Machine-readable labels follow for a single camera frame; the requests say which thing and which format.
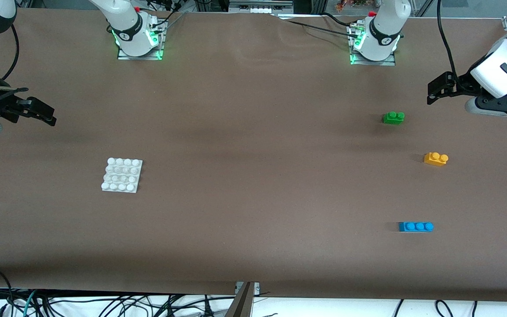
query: teal cable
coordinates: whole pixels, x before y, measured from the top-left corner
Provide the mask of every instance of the teal cable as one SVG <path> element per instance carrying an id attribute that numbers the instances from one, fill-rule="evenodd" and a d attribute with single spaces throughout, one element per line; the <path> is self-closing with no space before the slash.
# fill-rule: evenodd
<path id="1" fill-rule="evenodd" d="M 30 301 L 32 301 L 35 291 L 36 291 L 36 289 L 32 293 L 30 293 L 28 299 L 26 299 L 25 310 L 22 311 L 22 317 L 26 317 L 26 311 L 29 308 Z"/>

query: green lego brick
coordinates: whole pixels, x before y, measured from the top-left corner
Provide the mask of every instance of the green lego brick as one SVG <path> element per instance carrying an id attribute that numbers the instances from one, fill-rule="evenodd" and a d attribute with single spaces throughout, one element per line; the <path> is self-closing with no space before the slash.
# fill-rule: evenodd
<path id="1" fill-rule="evenodd" d="M 404 112 L 391 111 L 382 117 L 382 122 L 389 125 L 399 125 L 404 122 Z"/>

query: orange toy brick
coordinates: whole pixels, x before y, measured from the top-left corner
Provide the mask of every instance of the orange toy brick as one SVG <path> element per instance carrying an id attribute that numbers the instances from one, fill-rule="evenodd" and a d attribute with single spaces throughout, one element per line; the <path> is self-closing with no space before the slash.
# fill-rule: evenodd
<path id="1" fill-rule="evenodd" d="M 429 152 L 424 156 L 424 163 L 435 166 L 443 166 L 448 160 L 449 157 L 447 155 L 439 154 L 438 152 Z"/>

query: white lego plate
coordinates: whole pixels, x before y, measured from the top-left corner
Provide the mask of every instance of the white lego plate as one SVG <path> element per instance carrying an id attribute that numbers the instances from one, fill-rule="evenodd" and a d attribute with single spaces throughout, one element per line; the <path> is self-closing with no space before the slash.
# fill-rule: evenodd
<path id="1" fill-rule="evenodd" d="M 138 190 L 142 160 L 109 157 L 101 189 L 106 192 L 131 192 Z"/>

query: brown table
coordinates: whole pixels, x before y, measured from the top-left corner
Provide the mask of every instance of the brown table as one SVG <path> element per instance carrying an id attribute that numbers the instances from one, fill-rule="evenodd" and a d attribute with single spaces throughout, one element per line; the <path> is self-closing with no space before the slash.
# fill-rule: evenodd
<path id="1" fill-rule="evenodd" d="M 18 13 L 8 82 L 58 124 L 0 120 L 14 286 L 507 300 L 507 119 L 468 114 L 467 97 L 426 105 L 449 70 L 434 19 L 407 22 L 396 67 L 351 66 L 346 38 L 256 14 L 188 14 L 164 60 L 118 61 L 106 25 Z M 445 32 L 461 74 L 503 34 L 488 19 Z M 0 74 L 13 53 L 0 35 Z M 388 111 L 404 124 L 381 124 Z M 137 194 L 101 191 L 108 157 L 144 161 Z"/>

